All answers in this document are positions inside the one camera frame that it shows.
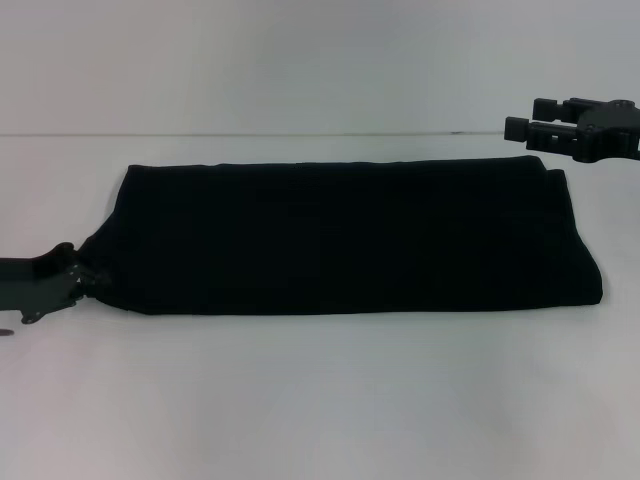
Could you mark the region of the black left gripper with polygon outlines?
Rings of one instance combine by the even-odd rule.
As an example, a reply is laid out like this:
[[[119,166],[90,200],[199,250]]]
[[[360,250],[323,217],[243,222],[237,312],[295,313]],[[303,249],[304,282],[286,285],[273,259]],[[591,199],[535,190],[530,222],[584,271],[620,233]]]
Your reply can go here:
[[[20,312],[29,325],[78,300],[98,299],[110,284],[106,271],[79,264],[65,242],[38,257],[1,259],[1,310]]]

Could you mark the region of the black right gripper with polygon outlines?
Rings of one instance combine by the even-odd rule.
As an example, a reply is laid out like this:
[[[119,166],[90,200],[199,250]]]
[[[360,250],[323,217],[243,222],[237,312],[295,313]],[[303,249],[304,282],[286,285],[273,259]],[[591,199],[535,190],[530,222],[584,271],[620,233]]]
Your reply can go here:
[[[507,117],[504,139],[523,143],[528,150],[572,156],[580,163],[639,160],[639,108],[633,101],[538,98],[532,119]]]

